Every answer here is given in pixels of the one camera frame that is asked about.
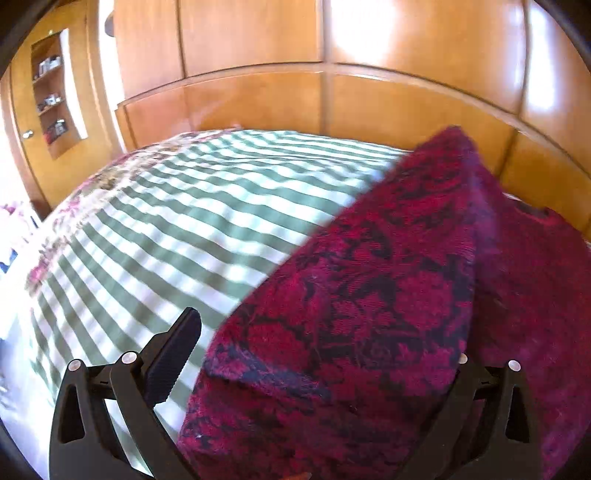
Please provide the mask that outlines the red black floral garment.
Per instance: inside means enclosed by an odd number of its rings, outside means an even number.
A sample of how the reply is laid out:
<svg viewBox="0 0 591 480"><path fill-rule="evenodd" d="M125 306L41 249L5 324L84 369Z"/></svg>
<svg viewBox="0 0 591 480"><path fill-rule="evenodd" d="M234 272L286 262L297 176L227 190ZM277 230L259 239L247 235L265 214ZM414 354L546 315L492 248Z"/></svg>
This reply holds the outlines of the red black floral garment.
<svg viewBox="0 0 591 480"><path fill-rule="evenodd" d="M507 197L452 127L224 321L177 445L203 479L382 479L461 356L521 364L553 477L590 428L590 249L557 213Z"/></svg>

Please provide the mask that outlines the floral pillow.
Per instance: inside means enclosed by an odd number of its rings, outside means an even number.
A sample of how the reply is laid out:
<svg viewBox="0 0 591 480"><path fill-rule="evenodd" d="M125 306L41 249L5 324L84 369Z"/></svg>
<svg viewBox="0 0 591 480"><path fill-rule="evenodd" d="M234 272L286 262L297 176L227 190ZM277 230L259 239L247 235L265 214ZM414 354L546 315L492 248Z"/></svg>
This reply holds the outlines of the floral pillow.
<svg viewBox="0 0 591 480"><path fill-rule="evenodd" d="M41 220L31 202L1 204L1 274L8 272L17 256L35 236Z"/></svg>

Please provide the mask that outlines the green white checkered bedspread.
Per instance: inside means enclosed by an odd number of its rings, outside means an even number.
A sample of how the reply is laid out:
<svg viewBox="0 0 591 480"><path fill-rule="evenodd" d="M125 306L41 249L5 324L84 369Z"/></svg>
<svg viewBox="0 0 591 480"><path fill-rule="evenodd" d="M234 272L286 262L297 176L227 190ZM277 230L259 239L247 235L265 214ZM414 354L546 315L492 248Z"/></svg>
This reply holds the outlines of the green white checkered bedspread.
<svg viewBox="0 0 591 480"><path fill-rule="evenodd" d="M1 418L36 473L48 474L68 364L138 351L192 307L197 347L156 408L175 435L219 325L401 156L294 131L212 130L138 149L80 185L1 279Z"/></svg>

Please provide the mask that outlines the wooden headboard panel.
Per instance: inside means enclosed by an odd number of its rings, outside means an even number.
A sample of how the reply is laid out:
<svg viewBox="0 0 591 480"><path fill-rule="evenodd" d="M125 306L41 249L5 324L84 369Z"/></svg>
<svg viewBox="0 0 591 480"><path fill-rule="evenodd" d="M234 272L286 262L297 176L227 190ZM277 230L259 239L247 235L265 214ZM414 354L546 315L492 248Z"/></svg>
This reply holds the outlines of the wooden headboard panel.
<svg viewBox="0 0 591 480"><path fill-rule="evenodd" d="M129 150L188 131L294 130L413 150L449 126L474 141L504 189L590 233L590 174L531 125L443 84L372 67L240 67L134 95L115 111Z"/></svg>

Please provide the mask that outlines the wooden wall shelf niche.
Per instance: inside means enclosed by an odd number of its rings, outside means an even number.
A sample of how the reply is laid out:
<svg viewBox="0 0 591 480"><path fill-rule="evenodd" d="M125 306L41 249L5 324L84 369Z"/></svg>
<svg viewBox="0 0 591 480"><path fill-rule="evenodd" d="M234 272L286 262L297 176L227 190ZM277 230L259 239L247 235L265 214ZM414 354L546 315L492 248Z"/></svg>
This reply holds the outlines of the wooden wall shelf niche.
<svg viewBox="0 0 591 480"><path fill-rule="evenodd" d="M74 78L70 30L50 31L31 47L32 88L43 139L56 160L88 138Z"/></svg>

